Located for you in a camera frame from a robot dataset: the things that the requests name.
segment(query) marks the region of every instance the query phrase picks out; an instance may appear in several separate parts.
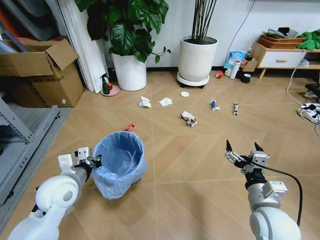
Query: wooden table leg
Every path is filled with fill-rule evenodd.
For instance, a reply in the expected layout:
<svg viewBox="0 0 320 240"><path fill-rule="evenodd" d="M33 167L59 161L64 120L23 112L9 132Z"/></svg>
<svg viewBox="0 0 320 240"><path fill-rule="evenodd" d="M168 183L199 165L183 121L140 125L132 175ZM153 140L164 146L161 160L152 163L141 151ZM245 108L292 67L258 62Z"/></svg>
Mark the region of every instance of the wooden table leg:
<svg viewBox="0 0 320 240"><path fill-rule="evenodd" d="M260 73L260 76L259 76L259 79L261 80L263 77L264 77L264 75L265 75L265 73L266 73L266 68L264 68L263 70L262 70L262 72Z"/></svg>

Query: red crumpled wrapper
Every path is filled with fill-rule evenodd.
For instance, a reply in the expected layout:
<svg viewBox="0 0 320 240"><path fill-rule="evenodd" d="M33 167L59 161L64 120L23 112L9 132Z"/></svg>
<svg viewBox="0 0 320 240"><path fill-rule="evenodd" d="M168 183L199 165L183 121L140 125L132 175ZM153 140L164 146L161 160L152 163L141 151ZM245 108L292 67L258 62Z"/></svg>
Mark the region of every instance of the red crumpled wrapper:
<svg viewBox="0 0 320 240"><path fill-rule="evenodd" d="M131 123L124 131L131 132L133 130L136 130L136 126Z"/></svg>

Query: white plant pot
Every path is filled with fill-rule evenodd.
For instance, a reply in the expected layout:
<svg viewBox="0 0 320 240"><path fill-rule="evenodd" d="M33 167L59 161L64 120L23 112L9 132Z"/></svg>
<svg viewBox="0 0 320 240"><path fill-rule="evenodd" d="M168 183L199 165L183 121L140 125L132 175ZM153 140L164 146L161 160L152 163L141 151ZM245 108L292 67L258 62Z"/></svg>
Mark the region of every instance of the white plant pot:
<svg viewBox="0 0 320 240"><path fill-rule="evenodd" d="M146 63L138 61L134 55L120 56L112 53L112 59L121 89L137 91L147 85Z"/></svg>
<svg viewBox="0 0 320 240"><path fill-rule="evenodd" d="M211 44L200 45L186 42L188 39L191 36L180 40L178 80L190 86L201 86L209 81L218 40L207 36L205 41Z"/></svg>

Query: crumpled tissue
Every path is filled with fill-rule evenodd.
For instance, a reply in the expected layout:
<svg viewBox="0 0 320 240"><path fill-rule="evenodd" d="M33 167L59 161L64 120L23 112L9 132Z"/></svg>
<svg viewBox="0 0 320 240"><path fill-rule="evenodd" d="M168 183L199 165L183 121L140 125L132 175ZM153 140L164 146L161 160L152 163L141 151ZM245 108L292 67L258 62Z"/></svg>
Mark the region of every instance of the crumpled tissue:
<svg viewBox="0 0 320 240"><path fill-rule="evenodd" d="M172 99L171 98L167 98L167 97L165 97L164 99L158 101L158 103L160 103L162 105L162 107L165 107L167 105L173 104L172 103Z"/></svg>
<svg viewBox="0 0 320 240"><path fill-rule="evenodd" d="M188 113L187 111L184 111L183 113L180 114L180 118L185 120L185 123L187 126L193 128L195 125L198 124L198 122L196 121L195 116L193 116L192 114Z"/></svg>
<svg viewBox="0 0 320 240"><path fill-rule="evenodd" d="M151 108L151 102L148 98L141 96L141 102L139 102L139 106L142 108Z"/></svg>

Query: black cable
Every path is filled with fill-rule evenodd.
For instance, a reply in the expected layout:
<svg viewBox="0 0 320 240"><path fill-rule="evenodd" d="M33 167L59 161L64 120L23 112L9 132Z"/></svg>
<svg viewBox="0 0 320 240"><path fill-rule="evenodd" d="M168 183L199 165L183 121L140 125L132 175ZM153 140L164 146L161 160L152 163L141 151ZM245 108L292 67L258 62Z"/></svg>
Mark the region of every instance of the black cable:
<svg viewBox="0 0 320 240"><path fill-rule="evenodd" d="M253 165L256 165L256 166L260 167L260 168L267 169L267 170L270 170L270 171L273 171L273 172L276 172L276 173L279 173L279 174L287 175L287 176L293 178L296 181L296 183L298 184L298 187L299 187L299 211L298 211L298 217L297 217L297 220L296 220L296 224L298 226L300 226L301 214L302 214L303 191L302 191L301 183L299 182L298 178L296 178L295 176L293 176L290 173L287 173L285 171L280 171L280 170L277 170L277 169L273 169L271 167L262 166L262 165L260 165L258 163L253 162L253 161L251 163Z"/></svg>
<svg viewBox="0 0 320 240"><path fill-rule="evenodd" d="M229 46L229 48L228 48L228 51L226 52L225 62L227 62L227 57L228 57L228 55L229 55L229 50L230 50L230 48L231 48L232 44L234 43L234 40L235 40L236 36L238 35L238 33L239 33L240 29L241 29L241 28L242 28L242 26L245 24L245 22L246 22L246 20L247 20L247 18L248 18L248 16L249 16L249 14L250 14L250 12L251 12L252 8L253 8L253 7L254 7L254 5L255 5L255 2L256 2L256 0L253 0L252 6L251 6L251 8L250 8L250 10L249 10L248 14L246 15L246 17L245 17L245 19L244 19L243 23L242 23L242 24L241 24L241 26L239 27L238 31L236 31L236 33L235 33L235 35L234 35L234 37L233 37L233 39L232 39L232 41L231 41L230 46Z"/></svg>

